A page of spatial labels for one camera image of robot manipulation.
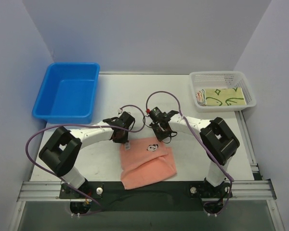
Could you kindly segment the orange lion print towel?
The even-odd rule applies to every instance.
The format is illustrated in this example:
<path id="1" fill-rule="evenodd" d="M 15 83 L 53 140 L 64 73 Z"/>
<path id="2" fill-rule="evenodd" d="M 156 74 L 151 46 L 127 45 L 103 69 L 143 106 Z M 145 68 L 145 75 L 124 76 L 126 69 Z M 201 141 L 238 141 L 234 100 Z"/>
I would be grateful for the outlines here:
<path id="1" fill-rule="evenodd" d="M 201 90 L 197 91 L 195 93 L 195 97 L 196 97 L 196 100 L 197 100 L 197 103 L 201 106 L 204 106 L 202 103 L 201 103 L 201 93 L 200 93 Z"/>

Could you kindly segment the pink towel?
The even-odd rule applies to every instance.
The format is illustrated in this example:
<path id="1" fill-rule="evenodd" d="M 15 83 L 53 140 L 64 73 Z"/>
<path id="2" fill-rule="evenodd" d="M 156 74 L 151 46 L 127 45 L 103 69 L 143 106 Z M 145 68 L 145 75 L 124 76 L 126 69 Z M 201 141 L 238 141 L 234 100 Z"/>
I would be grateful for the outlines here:
<path id="1" fill-rule="evenodd" d="M 131 140 L 120 147 L 121 182 L 132 190 L 177 174 L 172 148 L 155 137 Z"/>

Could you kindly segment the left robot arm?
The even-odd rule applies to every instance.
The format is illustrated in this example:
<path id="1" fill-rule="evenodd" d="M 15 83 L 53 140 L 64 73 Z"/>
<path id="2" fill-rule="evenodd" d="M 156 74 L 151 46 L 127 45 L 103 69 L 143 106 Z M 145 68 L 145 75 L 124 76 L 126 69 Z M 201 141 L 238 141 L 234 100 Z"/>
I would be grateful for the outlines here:
<path id="1" fill-rule="evenodd" d="M 135 118 L 127 112 L 119 117 L 104 119 L 90 128 L 68 130 L 57 128 L 39 152 L 39 158 L 53 171 L 76 189 L 86 184 L 85 177 L 75 167 L 82 148 L 101 141 L 128 142 L 128 130 Z"/>

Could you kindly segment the yellow patterned towel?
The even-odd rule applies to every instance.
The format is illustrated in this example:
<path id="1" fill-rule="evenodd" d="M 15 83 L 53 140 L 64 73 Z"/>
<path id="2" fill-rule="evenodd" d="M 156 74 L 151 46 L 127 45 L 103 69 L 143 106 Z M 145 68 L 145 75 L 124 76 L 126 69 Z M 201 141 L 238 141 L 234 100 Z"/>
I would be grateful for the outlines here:
<path id="1" fill-rule="evenodd" d="M 204 89 L 202 89 L 201 91 L 200 91 L 200 93 L 201 93 L 201 103 L 203 104 L 203 105 L 206 105 L 206 95 L 205 95 L 205 90 Z"/>

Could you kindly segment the cream green patterned towel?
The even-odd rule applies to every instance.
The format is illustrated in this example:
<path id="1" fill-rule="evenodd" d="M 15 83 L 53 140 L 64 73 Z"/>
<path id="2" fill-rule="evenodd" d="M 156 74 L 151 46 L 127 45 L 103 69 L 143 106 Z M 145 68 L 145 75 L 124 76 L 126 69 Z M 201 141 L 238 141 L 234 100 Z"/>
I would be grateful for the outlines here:
<path id="1" fill-rule="evenodd" d="M 206 106 L 236 106 L 246 105 L 241 87 L 227 89 L 204 89 Z"/>

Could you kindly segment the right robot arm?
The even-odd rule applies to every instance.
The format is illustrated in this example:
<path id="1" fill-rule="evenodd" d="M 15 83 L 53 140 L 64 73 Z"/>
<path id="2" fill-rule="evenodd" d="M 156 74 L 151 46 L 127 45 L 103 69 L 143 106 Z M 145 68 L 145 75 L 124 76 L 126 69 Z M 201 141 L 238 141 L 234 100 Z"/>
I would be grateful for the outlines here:
<path id="1" fill-rule="evenodd" d="M 151 110 L 148 115 L 152 120 L 149 126 L 159 141 L 171 139 L 179 132 L 195 137 L 210 159 L 205 180 L 211 186 L 218 187 L 226 179 L 234 181 L 227 173 L 227 168 L 240 142 L 222 118 L 203 120 L 183 116 L 178 111 L 165 113 L 159 109 Z"/>

